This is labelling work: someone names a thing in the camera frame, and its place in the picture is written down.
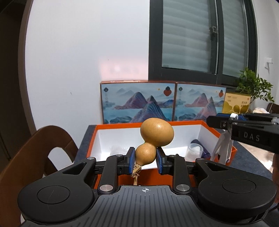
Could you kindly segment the person's right hand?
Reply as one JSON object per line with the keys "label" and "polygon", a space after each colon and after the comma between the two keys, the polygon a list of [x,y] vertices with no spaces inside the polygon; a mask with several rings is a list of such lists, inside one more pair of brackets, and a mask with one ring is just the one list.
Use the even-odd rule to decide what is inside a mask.
{"label": "person's right hand", "polygon": [[279,155],[278,154],[275,154],[273,156],[272,166],[273,166],[272,180],[277,187],[275,203],[278,203],[279,201]]}

